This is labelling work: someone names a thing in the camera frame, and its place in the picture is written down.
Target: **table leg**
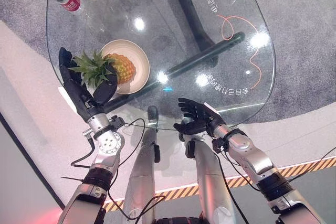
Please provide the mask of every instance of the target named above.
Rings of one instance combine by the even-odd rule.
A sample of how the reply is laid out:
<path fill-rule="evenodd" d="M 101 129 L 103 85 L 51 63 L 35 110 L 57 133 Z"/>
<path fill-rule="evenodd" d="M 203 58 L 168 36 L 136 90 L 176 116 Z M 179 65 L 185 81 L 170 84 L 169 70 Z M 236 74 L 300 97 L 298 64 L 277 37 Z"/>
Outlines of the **table leg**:
<path fill-rule="evenodd" d="M 215 43 L 210 39 L 208 34 L 204 31 L 202 23 L 198 17 L 197 11 L 192 0 L 178 0 L 181 8 L 188 20 L 190 29 L 194 35 L 197 45 L 200 51 L 204 51 L 208 47 L 215 45 Z M 218 56 L 214 56 L 209 63 L 212 67 L 215 67 L 218 63 Z"/>

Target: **pineapple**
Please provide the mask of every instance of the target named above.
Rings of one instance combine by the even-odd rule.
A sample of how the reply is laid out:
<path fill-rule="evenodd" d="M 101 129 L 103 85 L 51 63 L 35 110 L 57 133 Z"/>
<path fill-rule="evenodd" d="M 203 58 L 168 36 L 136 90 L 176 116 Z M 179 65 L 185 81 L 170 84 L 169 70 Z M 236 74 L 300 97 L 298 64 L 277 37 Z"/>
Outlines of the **pineapple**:
<path fill-rule="evenodd" d="M 118 84 L 130 81 L 135 74 L 134 64 L 124 55 L 109 54 L 104 60 L 113 60 L 112 66 L 117 72 Z"/>
<path fill-rule="evenodd" d="M 82 83 L 87 83 L 92 88 L 98 87 L 103 80 L 108 81 L 108 74 L 114 74 L 106 68 L 108 64 L 114 67 L 118 84 L 130 81 L 135 74 L 135 66 L 123 55 L 112 54 L 102 58 L 101 52 L 97 54 L 94 51 L 93 59 L 90 59 L 83 51 L 81 57 L 74 56 L 73 60 L 78 66 L 69 69 L 82 73 Z"/>

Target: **pineapple crown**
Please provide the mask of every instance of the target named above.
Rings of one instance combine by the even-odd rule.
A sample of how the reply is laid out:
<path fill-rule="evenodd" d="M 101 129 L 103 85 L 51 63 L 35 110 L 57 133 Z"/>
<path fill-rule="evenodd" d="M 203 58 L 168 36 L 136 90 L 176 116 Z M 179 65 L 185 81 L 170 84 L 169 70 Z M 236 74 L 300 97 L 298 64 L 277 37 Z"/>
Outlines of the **pineapple crown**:
<path fill-rule="evenodd" d="M 107 69 L 107 66 L 114 63 L 114 60 L 109 58 L 103 59 L 101 52 L 97 54 L 96 51 L 94 51 L 93 59 L 90 59 L 83 51 L 81 57 L 74 56 L 72 59 L 78 66 L 69 69 L 81 73 L 82 84 L 87 83 L 89 87 L 96 88 L 101 85 L 104 80 L 109 81 L 107 75 L 115 75 L 115 73 Z"/>

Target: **red bottle label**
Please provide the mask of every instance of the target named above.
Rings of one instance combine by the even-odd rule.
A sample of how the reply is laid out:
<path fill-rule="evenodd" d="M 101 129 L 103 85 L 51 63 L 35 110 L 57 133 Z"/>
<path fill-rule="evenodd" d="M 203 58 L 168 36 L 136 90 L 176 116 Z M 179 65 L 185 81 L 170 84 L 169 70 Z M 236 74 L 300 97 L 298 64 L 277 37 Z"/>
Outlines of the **red bottle label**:
<path fill-rule="evenodd" d="M 80 0 L 69 0 L 65 4 L 61 4 L 66 10 L 70 12 L 76 11 L 80 6 Z"/>

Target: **robot leg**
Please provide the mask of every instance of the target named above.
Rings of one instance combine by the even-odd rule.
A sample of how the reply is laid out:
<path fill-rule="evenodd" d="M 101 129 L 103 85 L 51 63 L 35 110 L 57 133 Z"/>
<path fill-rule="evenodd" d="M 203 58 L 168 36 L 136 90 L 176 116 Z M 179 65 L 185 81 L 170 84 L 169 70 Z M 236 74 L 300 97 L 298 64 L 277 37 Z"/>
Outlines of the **robot leg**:
<path fill-rule="evenodd" d="M 199 136 L 183 136 L 185 140 L 190 137 L 190 140 L 185 143 L 187 157 L 196 160 L 202 217 L 210 224 L 236 223 L 233 203 L 225 187 L 219 163 L 213 151 Z"/>
<path fill-rule="evenodd" d="M 131 218 L 137 217 L 148 201 L 154 197 L 154 144 L 156 131 L 148 129 L 143 137 L 140 152 L 133 165 L 127 185 L 123 211 Z M 142 216 L 140 223 L 152 223 L 154 208 Z M 122 223 L 129 223 L 123 216 Z"/>

